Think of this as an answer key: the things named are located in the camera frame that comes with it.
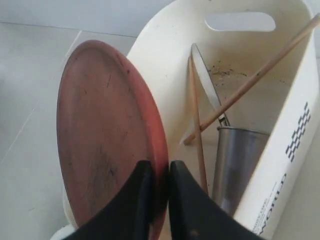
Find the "black checkered pattern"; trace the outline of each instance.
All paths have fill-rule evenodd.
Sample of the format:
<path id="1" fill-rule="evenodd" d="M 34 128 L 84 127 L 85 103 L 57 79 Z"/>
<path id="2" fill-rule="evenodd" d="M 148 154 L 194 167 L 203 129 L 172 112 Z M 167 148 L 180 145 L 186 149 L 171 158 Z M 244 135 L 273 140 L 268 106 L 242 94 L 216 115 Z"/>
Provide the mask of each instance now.
<path id="1" fill-rule="evenodd" d="M 310 109 L 308 107 L 308 102 L 307 102 L 304 106 L 303 115 L 300 116 L 299 118 L 297 129 L 293 131 L 293 134 L 291 136 L 292 141 L 288 145 L 285 151 L 285 153 L 287 154 L 291 162 L 293 162 L 295 158 L 295 152 L 299 148 L 300 140 L 302 136 L 305 134 L 306 126 L 310 121 L 310 118 L 311 118 L 311 114 L 310 114 Z"/>

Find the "reddish brown board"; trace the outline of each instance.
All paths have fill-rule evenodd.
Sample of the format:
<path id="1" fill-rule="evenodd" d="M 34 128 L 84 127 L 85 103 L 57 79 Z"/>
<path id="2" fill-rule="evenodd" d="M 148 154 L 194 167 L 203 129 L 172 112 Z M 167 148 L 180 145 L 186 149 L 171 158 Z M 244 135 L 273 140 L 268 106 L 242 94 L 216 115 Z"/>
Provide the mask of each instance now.
<path id="1" fill-rule="evenodd" d="M 79 226 L 113 199 L 138 161 L 150 160 L 155 176 L 151 237 L 159 237 L 168 200 L 164 128 L 139 72 L 104 42 L 82 43 L 65 65 L 57 101 L 57 143 Z"/>

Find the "knife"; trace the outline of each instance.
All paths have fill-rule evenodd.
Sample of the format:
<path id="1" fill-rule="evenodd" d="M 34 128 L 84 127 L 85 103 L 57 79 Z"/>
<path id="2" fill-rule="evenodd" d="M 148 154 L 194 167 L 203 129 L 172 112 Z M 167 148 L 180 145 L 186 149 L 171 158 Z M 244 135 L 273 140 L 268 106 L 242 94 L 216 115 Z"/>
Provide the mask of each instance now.
<path id="1" fill-rule="evenodd" d="M 199 76 L 200 82 L 201 82 L 202 87 L 206 93 L 206 96 L 208 97 L 209 102 L 211 103 L 213 108 L 216 110 L 221 106 L 221 102 L 220 102 L 220 99 L 219 99 L 218 94 L 216 92 L 216 89 L 211 82 L 211 78 L 209 76 L 205 62 L 200 54 L 198 46 L 195 43 L 193 43 L 191 45 L 191 55 L 192 55 L 192 60 L 193 60 L 193 65 L 194 65 L 195 71 Z M 218 120 L 219 120 L 220 125 L 222 127 L 230 126 L 229 120 L 228 120 L 225 113 L 223 113 L 218 118 Z"/>

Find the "handle hole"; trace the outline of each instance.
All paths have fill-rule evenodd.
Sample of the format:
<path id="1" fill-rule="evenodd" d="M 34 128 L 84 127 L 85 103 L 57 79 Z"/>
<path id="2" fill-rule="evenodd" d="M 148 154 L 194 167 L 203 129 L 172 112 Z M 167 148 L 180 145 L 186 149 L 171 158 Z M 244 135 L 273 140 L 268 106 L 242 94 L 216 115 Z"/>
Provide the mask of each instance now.
<path id="1" fill-rule="evenodd" d="M 264 12 L 215 13 L 205 18 L 209 28 L 220 32 L 272 32 L 275 20 Z"/>

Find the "metal cup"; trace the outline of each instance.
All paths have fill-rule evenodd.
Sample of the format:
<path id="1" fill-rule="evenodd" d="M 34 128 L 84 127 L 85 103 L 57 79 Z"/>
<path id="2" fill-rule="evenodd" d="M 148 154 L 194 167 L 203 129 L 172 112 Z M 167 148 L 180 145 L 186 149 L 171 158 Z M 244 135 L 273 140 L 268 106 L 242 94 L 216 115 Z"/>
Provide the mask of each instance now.
<path id="1" fill-rule="evenodd" d="M 212 199 L 233 216 L 269 135 L 230 126 L 219 131 Z"/>

